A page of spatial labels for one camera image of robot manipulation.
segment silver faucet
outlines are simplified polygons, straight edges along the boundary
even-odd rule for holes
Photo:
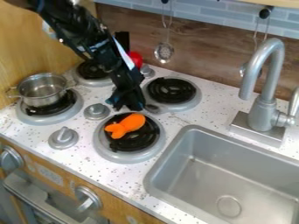
[[[246,117],[247,125],[252,129],[249,132],[253,132],[253,130],[266,132],[270,131],[273,127],[288,127],[295,124],[296,114],[299,109],[299,87],[296,88],[289,102],[288,114],[276,109],[275,90],[281,74],[284,55],[284,44],[278,38],[271,38],[264,41],[254,53],[253,57],[247,63],[245,70],[243,69],[244,76],[240,87],[239,98],[242,100],[250,98],[260,70],[266,59],[271,56],[266,83],[261,94],[255,99],[249,114],[246,116],[239,115],[239,120],[237,119],[237,115],[232,126],[238,126],[241,123],[241,117],[242,119]]]

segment countertop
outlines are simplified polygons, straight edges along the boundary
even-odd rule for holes
[[[182,127],[197,124],[299,160],[298,124],[287,128],[284,143],[279,149],[229,132],[229,124],[237,112],[239,110],[247,112],[257,94],[253,94],[249,101],[242,101],[238,97],[239,89],[236,87],[229,87],[156,66],[152,66],[152,68],[156,71],[155,78],[168,75],[184,77],[195,83],[203,94],[202,101],[196,108],[180,113],[152,115],[158,119],[166,131],[167,139],[163,150]],[[68,71],[66,77],[73,72],[73,69]],[[0,135],[12,139],[31,153],[139,207],[162,221],[167,223],[204,224],[205,222],[201,219],[151,197],[145,192],[143,178],[163,152],[139,164],[112,163],[98,155],[92,145],[92,134],[99,122],[86,120],[83,116],[83,110],[88,105],[98,102],[103,103],[112,93],[111,86],[101,87],[101,89],[78,86],[75,89],[81,93],[84,99],[84,107],[75,117],[59,124],[41,127],[31,126],[21,123],[16,118],[15,104],[13,104],[0,110]],[[287,101],[278,100],[277,103],[279,110],[287,111]],[[47,139],[54,131],[63,126],[77,130],[80,140],[74,147],[67,150],[54,150],[48,145]]]

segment stainless steel sink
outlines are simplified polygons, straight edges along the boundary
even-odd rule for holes
[[[209,224],[299,223],[296,160],[199,126],[181,129],[143,182]]]

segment orange toy fish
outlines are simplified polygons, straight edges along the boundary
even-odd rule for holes
[[[119,139],[130,131],[139,130],[145,124],[145,116],[131,114],[119,123],[112,123],[105,127],[106,132],[112,132],[113,139]]]

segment cooking pot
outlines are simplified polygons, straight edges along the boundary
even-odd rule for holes
[[[58,102],[66,94],[67,89],[75,86],[74,80],[66,80],[61,75],[39,73],[21,80],[6,94],[10,98],[22,98],[27,106],[42,108]]]

